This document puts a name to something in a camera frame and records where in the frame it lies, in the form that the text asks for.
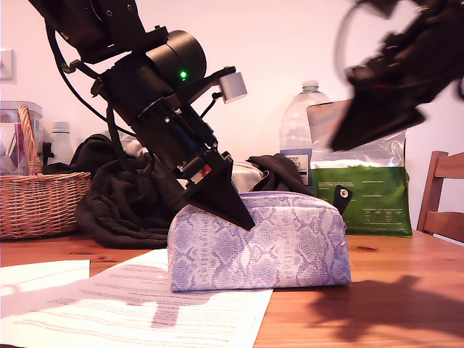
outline bottle cap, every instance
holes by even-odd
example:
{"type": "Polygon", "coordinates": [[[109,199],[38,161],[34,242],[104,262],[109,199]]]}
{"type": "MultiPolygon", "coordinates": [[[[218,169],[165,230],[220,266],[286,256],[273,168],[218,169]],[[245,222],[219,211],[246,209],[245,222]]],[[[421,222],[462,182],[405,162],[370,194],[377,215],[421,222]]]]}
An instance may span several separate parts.
{"type": "Polygon", "coordinates": [[[303,81],[303,88],[304,87],[319,87],[319,81],[318,80],[303,81]]]}
{"type": "Polygon", "coordinates": [[[53,121],[51,124],[52,133],[69,133],[70,123],[67,121],[53,121]]]}

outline robotic arm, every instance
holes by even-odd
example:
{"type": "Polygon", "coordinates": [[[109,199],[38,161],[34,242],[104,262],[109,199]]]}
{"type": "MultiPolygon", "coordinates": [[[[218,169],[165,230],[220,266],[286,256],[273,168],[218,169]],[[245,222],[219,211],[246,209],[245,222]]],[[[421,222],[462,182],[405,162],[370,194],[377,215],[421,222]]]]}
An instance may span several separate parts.
{"type": "MultiPolygon", "coordinates": [[[[398,0],[370,0],[389,17],[398,0]]],[[[431,102],[453,80],[464,99],[464,1],[415,0],[420,14],[403,33],[389,33],[380,52],[345,71],[355,96],[332,139],[349,150],[417,125],[416,108],[431,102]]]]}
{"type": "MultiPolygon", "coordinates": [[[[146,33],[134,0],[29,1],[45,18],[64,79],[63,71],[77,68],[95,80],[92,94],[108,101],[112,138],[117,136],[114,109],[142,145],[176,178],[188,181],[183,194],[188,203],[252,228],[231,182],[231,156],[218,151],[212,129],[191,107],[212,86],[219,86],[226,103],[243,97],[247,91],[235,67],[205,77],[199,43],[165,27],[146,33]],[[55,32],[78,50],[81,60],[66,65],[55,32]],[[102,74],[86,65],[123,52],[130,54],[102,74]]],[[[414,1],[422,10],[404,33],[389,34],[379,54],[346,71],[355,96],[332,139],[334,150],[352,149],[423,122],[416,107],[464,76],[464,2],[414,1]]],[[[357,5],[365,2],[389,17],[398,0],[358,0],[357,5]]],[[[460,87],[464,99],[462,82],[460,87]]]]}
{"type": "Polygon", "coordinates": [[[206,57],[195,38],[159,26],[146,33],[134,0],[30,3],[45,18],[58,68],[66,73],[77,68],[95,79],[91,93],[108,101],[112,138],[118,137],[114,109],[151,154],[176,178],[188,181],[184,200],[245,229],[252,228],[253,219],[231,181],[231,156],[218,151],[213,130],[191,107],[212,86],[219,86],[225,103],[245,96],[247,90],[235,67],[205,77],[206,57]],[[66,65],[55,32],[78,50],[81,60],[66,65]],[[123,52],[130,54],[102,74],[86,65],[123,52]]]}

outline chair backrest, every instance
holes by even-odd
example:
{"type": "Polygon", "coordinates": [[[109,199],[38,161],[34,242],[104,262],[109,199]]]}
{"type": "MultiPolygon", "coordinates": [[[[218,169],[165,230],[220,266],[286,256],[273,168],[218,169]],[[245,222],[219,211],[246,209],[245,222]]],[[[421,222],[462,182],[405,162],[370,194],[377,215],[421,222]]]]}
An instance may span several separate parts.
{"type": "Polygon", "coordinates": [[[464,213],[438,212],[445,178],[464,179],[464,152],[432,152],[417,229],[464,242],[464,213]]]}

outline black cloth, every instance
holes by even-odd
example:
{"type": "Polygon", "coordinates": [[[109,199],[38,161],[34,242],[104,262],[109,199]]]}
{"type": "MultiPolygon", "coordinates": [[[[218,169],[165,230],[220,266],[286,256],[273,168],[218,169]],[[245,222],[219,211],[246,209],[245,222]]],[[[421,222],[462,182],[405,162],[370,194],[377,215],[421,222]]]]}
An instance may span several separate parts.
{"type": "Polygon", "coordinates": [[[253,191],[292,191],[313,196],[311,188],[303,184],[297,166],[282,154],[250,157],[247,161],[265,174],[253,191]]]}
{"type": "Polygon", "coordinates": [[[103,165],[117,160],[111,140],[102,134],[89,136],[75,150],[71,163],[54,163],[44,165],[43,174],[69,174],[90,172],[93,178],[103,165]]]}
{"type": "MultiPolygon", "coordinates": [[[[276,154],[248,160],[265,172],[253,191],[312,194],[290,159],[276,154]]],[[[186,205],[181,198],[183,187],[159,160],[153,167],[149,155],[126,163],[130,170],[117,160],[111,141],[96,134],[78,147],[70,165],[47,165],[43,172],[92,174],[91,187],[79,202],[75,218],[79,229],[97,243],[118,249],[165,248],[170,224],[186,205]]]]}
{"type": "Polygon", "coordinates": [[[130,159],[134,171],[119,161],[101,167],[91,188],[79,202],[75,218],[79,229],[104,247],[158,249],[167,246],[167,231],[185,206],[183,187],[157,160],[130,159]]]}

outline white wall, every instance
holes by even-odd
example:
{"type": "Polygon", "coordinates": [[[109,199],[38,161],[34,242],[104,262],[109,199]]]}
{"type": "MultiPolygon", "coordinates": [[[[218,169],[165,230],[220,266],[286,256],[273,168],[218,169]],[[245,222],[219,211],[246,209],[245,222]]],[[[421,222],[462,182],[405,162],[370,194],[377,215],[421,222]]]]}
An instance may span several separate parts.
{"type": "MultiPolygon", "coordinates": [[[[217,106],[207,122],[215,130],[221,150],[234,159],[278,151],[280,117],[304,79],[318,78],[320,89],[333,100],[350,97],[349,86],[336,76],[333,50],[336,30],[349,9],[350,0],[138,0],[140,17],[147,30],[166,25],[194,35],[208,60],[208,73],[225,65],[242,71],[248,96],[232,104],[217,106]]],[[[77,146],[92,133],[105,129],[62,82],[46,40],[44,22],[27,0],[3,0],[2,45],[16,54],[16,78],[0,84],[4,100],[28,100],[40,104],[46,118],[69,120],[77,146]]],[[[347,64],[354,65],[370,56],[388,30],[401,30],[415,12],[410,2],[399,4],[392,20],[374,17],[365,11],[356,14],[349,31],[347,64]]],[[[68,61],[75,51],[62,50],[68,61]]],[[[110,67],[100,64],[98,71],[110,67]]],[[[91,81],[76,73],[71,80],[79,92],[91,100],[91,81]]],[[[464,151],[464,103],[457,102],[448,88],[436,101],[422,107],[428,122],[408,131],[407,170],[410,182],[410,211],[416,226],[430,153],[434,149],[451,154],[464,151]]],[[[194,106],[202,111],[210,93],[194,106]]],[[[101,99],[91,103],[100,111],[101,99]]],[[[463,211],[464,185],[445,184],[445,210],[463,211]]]]}

